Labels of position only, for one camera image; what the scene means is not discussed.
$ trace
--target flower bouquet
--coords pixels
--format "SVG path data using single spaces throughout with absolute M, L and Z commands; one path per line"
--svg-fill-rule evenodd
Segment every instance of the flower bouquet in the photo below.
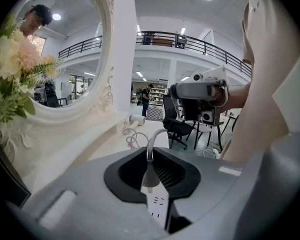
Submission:
M 16 29 L 14 17 L 8 16 L 0 29 L 0 123 L 14 116 L 35 114 L 30 97 L 37 85 L 57 78 L 62 60 L 52 56 L 40 59 L 36 47 Z

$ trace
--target pink flower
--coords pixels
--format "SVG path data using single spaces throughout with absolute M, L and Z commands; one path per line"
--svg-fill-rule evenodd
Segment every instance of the pink flower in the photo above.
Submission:
M 20 68 L 25 72 L 30 71 L 40 63 L 36 46 L 30 43 L 27 38 L 19 41 L 18 62 Z

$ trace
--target metal railing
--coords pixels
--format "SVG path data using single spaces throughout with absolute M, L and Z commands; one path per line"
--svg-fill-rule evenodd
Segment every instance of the metal railing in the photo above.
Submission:
M 203 40 L 169 32 L 141 31 L 136 38 L 136 44 L 165 46 L 196 52 L 203 56 L 212 56 L 238 69 L 241 73 L 251 78 L 251 68 L 231 53 Z M 82 53 L 88 49 L 101 48 L 102 36 L 94 37 L 76 43 L 59 52 L 59 58 L 67 58 L 76 53 Z

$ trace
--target black pants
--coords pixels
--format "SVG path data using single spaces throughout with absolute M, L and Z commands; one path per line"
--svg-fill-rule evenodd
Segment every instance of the black pants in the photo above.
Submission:
M 148 107 L 149 107 L 149 102 L 142 102 L 142 107 L 143 107 L 143 109 L 142 109 L 142 116 L 143 117 L 146 117 L 146 112 L 147 112 L 147 109 L 148 109 Z

